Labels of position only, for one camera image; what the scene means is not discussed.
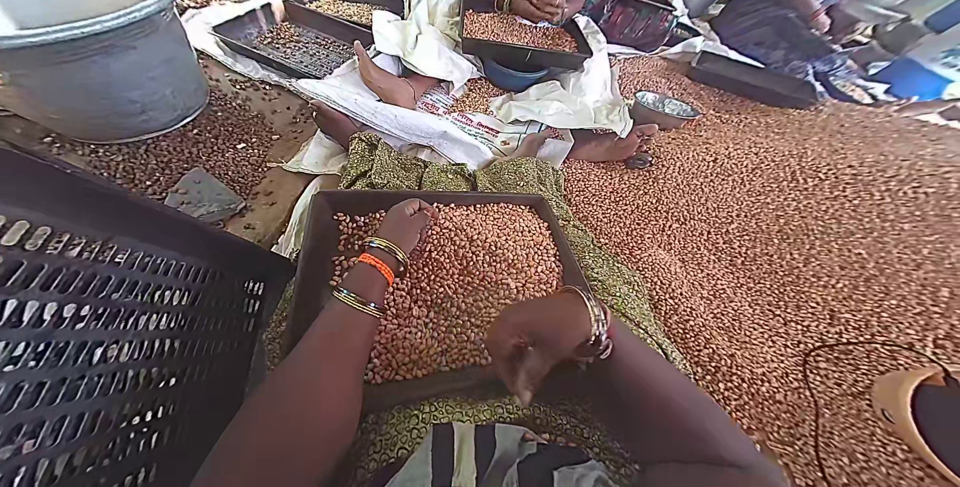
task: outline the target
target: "black cable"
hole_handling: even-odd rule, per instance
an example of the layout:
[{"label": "black cable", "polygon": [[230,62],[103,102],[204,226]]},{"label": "black cable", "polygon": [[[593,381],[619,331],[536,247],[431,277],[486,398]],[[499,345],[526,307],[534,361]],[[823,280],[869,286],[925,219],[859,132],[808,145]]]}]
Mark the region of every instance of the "black cable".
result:
[{"label": "black cable", "polygon": [[817,401],[817,395],[813,393],[813,386],[810,384],[810,374],[809,374],[810,372],[808,371],[807,368],[808,368],[808,365],[810,364],[810,356],[812,356],[814,353],[820,350],[824,350],[828,348],[836,348],[841,346],[886,346],[886,347],[898,348],[901,350],[913,352],[923,356],[924,358],[927,358],[928,360],[930,360],[931,363],[933,363],[934,365],[939,367],[941,370],[943,370],[944,383],[947,383],[947,385],[960,384],[960,381],[954,378],[954,375],[951,373],[950,369],[948,369],[947,366],[944,365],[942,362],[940,362],[940,360],[938,360],[937,358],[933,357],[932,355],[926,352],[920,351],[917,348],[901,345],[898,343],[887,343],[882,341],[843,341],[840,343],[827,343],[824,345],[813,346],[812,348],[807,350],[803,354],[804,356],[800,363],[801,365],[800,368],[803,370],[802,371],[803,378],[804,378],[803,383],[807,386],[806,391],[810,394],[810,400],[813,401],[813,457],[817,461],[817,468],[819,468],[820,470],[820,476],[822,477],[823,482],[826,483],[826,487],[832,487],[832,484],[830,483],[831,481],[829,480],[829,478],[826,476],[827,468],[823,465],[824,460],[823,460],[823,457],[821,457],[820,455],[820,403]]}]

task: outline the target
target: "orange bangle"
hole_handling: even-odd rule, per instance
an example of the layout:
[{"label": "orange bangle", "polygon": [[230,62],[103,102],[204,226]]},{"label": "orange bangle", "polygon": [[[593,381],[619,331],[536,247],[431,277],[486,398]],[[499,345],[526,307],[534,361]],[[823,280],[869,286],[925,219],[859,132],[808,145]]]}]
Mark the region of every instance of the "orange bangle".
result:
[{"label": "orange bangle", "polygon": [[383,274],[383,277],[387,279],[387,286],[392,286],[394,284],[394,270],[391,270],[387,264],[384,264],[383,261],[376,256],[364,252],[359,258],[357,258],[357,261],[370,264],[371,266],[377,268],[378,271]]}]

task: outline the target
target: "small metal bowl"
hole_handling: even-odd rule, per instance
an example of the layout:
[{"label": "small metal bowl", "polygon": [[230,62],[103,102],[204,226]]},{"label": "small metal bowl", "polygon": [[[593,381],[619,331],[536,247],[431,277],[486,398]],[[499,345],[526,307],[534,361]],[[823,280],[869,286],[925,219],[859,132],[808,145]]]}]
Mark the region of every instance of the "small metal bowl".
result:
[{"label": "small metal bowl", "polygon": [[700,117],[696,108],[661,93],[640,91],[633,96],[630,117],[637,125],[656,124],[660,130],[674,130]]}]

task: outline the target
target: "woman's hand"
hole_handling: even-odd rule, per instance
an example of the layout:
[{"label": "woman's hand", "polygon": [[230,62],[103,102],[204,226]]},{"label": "woman's hand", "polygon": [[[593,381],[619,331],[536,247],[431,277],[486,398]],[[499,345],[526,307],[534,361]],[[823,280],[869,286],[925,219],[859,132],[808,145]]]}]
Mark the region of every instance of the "woman's hand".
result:
[{"label": "woman's hand", "polygon": [[534,24],[549,20],[550,18],[547,14],[537,8],[533,1],[534,0],[510,0],[510,12]]},{"label": "woman's hand", "polygon": [[559,20],[564,15],[567,0],[531,0],[536,10],[546,15],[551,22]]},{"label": "woman's hand", "polygon": [[380,223],[377,236],[410,254],[430,220],[437,217],[437,210],[419,198],[410,198],[390,208]]},{"label": "woman's hand", "polygon": [[814,31],[826,35],[826,33],[831,30],[832,22],[830,16],[825,12],[821,12],[816,18],[810,21],[810,27],[812,27]]},{"label": "woman's hand", "polygon": [[576,292],[515,303],[486,331],[484,344],[496,375],[524,406],[550,370],[582,359],[576,348],[591,336],[591,318],[583,303]]}]

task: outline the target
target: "blue bowl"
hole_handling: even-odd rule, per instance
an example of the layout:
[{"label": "blue bowl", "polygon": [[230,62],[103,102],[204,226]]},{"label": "blue bowl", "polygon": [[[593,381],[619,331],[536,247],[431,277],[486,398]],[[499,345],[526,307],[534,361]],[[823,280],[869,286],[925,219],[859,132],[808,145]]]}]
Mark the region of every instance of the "blue bowl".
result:
[{"label": "blue bowl", "polygon": [[547,69],[532,73],[515,71],[486,58],[483,58],[483,71],[491,84],[511,93],[523,93],[547,73]]}]

